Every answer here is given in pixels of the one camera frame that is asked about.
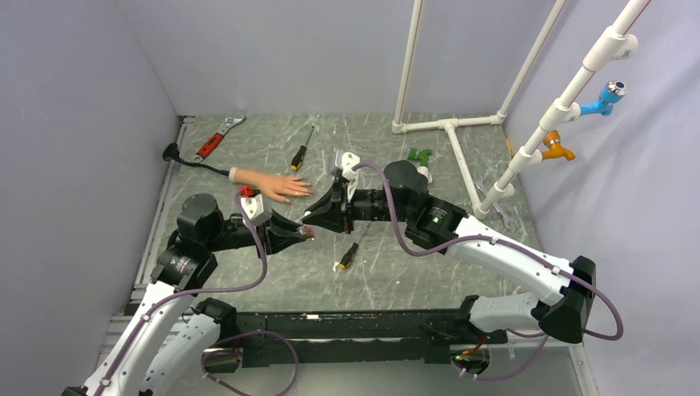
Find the red glitter nail polish bottle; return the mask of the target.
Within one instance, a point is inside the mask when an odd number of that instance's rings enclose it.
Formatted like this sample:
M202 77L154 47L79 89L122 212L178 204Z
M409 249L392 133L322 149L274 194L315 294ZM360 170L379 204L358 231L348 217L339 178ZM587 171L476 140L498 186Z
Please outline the red glitter nail polish bottle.
M305 240L313 241L315 239L315 229L313 226L303 224L298 228L298 231Z

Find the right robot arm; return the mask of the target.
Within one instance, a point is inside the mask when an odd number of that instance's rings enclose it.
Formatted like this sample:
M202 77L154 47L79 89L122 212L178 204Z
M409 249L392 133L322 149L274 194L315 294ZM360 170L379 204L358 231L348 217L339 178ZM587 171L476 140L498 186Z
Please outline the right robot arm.
M540 329L561 342L582 342L595 299L592 260L550 257L502 235L430 195L428 179L406 160L385 167L381 189L352 190L353 181L349 173L336 170L331 187L306 210L303 224L351 233L358 220L396 220L420 248L419 256L438 252L474 261L525 289L521 297L466 297L454 322L462 341L475 342L497 330Z

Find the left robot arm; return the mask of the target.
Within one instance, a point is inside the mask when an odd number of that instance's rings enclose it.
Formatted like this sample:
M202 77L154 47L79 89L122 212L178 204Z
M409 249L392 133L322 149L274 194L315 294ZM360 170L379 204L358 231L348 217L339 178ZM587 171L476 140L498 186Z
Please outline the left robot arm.
M261 274L247 285L227 288L229 293L251 290L267 275L267 256L313 239L315 231L279 215L249 186L239 189L235 205L236 213L226 219L210 194L185 200L134 316L103 362L65 395L165 395L206 348L236 338L236 309L205 287L218 266L215 253L256 249Z

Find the mannequin hand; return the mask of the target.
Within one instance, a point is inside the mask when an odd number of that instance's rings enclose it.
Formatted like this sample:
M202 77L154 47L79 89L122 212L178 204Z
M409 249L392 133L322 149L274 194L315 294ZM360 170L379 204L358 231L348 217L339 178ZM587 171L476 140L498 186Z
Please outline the mannequin hand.
M310 184L302 177L256 172L240 167L232 167L228 177L231 182L255 187L268 198L285 204L289 204L291 198L302 198L312 194Z

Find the near black yellow screwdriver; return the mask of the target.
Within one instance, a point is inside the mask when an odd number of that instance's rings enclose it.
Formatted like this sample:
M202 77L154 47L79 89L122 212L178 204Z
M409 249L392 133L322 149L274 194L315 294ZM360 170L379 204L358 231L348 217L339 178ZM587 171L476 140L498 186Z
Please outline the near black yellow screwdriver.
M367 230L370 228L370 226L371 226L370 224L367 224L367 226L362 230L360 237L355 242L353 242L352 245L350 246L350 248L343 254L340 261L338 262L338 266L341 269L348 269L352 265L353 259L354 259L355 255L357 253L357 250L360 246L360 242L362 241L362 239L366 235Z

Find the black yellow screwdriver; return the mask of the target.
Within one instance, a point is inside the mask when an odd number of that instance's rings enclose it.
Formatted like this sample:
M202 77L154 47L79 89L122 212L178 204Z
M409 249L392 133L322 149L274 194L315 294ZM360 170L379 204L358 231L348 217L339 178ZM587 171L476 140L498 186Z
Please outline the black yellow screwdriver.
M315 132L315 126L312 125L310 132L305 140L305 142L297 149L295 156L292 158L290 163L290 169L294 172L299 171L305 159L305 154L310 143L311 137Z
M338 262L338 266L341 269L348 269L352 265L353 259L354 259L355 255L357 253L357 250L360 246L360 242L362 241L362 239L366 235L367 230L370 228L370 226L371 226L370 224L367 224L367 226L362 230L360 237L355 242L353 242L352 245L350 246L350 248L343 254L340 261Z

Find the far black yellow screwdriver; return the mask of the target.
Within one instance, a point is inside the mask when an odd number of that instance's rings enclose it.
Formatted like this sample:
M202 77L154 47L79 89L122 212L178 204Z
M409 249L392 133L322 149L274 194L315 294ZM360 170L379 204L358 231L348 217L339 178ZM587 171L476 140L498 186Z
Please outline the far black yellow screwdriver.
M311 137L315 132L315 126L312 125L310 132L305 140L305 142L297 149L295 156L292 158L290 163L290 169L294 172L299 171L305 159L305 154L310 143Z

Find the green white pipe fitting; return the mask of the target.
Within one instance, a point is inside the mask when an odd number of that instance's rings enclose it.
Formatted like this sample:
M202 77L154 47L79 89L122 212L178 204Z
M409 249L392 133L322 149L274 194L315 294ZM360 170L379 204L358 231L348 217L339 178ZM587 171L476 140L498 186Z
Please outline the green white pipe fitting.
M428 169L428 161L432 154L433 151L430 148L422 150L411 148L407 155L407 159L409 161L415 161L417 163L417 172L427 179L428 184L431 184L433 182L433 175Z

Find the silver spanner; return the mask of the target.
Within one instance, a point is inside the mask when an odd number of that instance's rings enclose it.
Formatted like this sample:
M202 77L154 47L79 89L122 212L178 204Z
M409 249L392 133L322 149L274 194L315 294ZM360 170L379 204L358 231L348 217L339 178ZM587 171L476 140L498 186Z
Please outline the silver spanner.
M474 178L474 183L476 189L485 198L487 195L487 190L484 184L484 179L480 176L477 176L476 178ZM518 229L518 222L514 218L512 218L498 202L492 204L492 208L498 215L501 216L506 229L510 231L516 231Z

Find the orange pipe valve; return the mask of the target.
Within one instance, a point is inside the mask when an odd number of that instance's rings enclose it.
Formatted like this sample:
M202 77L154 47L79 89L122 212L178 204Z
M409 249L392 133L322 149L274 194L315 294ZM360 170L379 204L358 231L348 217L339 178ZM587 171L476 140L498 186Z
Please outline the orange pipe valve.
M542 140L542 144L546 148L542 152L542 160L564 158L566 161L573 161L576 158L571 150L562 145L557 130L550 131Z

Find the blue pipe valve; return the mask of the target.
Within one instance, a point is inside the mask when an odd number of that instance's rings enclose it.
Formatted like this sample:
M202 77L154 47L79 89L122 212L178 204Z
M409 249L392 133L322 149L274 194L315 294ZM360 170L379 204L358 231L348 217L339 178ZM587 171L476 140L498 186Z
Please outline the blue pipe valve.
M608 81L598 94L595 102L580 105L580 115L601 115L610 116L613 107L627 94L627 85L623 81Z

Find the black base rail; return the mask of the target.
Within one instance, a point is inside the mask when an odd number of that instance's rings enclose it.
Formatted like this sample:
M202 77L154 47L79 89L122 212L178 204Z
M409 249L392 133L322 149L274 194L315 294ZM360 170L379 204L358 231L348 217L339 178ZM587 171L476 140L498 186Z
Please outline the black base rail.
M458 309L238 312L203 348L245 368L277 364L422 361L448 364L459 349L504 345L503 330L482 332Z

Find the red handled adjustable wrench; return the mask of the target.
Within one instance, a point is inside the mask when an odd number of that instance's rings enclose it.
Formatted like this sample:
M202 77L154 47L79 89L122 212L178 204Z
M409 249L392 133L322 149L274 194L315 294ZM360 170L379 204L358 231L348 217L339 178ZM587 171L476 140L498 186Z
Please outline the red handled adjustable wrench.
M247 115L244 112L226 116L217 131L198 149L193 157L194 163L201 163L203 160L207 159L215 151L225 136L236 125L244 123L246 119Z

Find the white pvc pipe frame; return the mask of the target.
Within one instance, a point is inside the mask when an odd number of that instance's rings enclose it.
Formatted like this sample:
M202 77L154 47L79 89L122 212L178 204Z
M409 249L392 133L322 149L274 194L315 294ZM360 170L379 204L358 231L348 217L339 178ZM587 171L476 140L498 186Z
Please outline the white pvc pipe frame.
M504 99L495 111L477 115L434 115L424 121L409 120L411 83L418 69L419 37L428 2L409 2L407 40L402 45L400 80L390 122L393 134L442 131L456 159L466 187L472 214L484 219L497 203L518 192L517 182L544 171L542 141L562 125L577 121L575 108L595 102L611 80L628 81L632 66L639 64L640 47L635 35L650 22L656 1L555 1L545 15L529 48L518 54L519 65ZM466 159L466 143L459 133L469 127L496 125L504 132L510 160L506 168L487 182L487 192L477 191L475 167Z

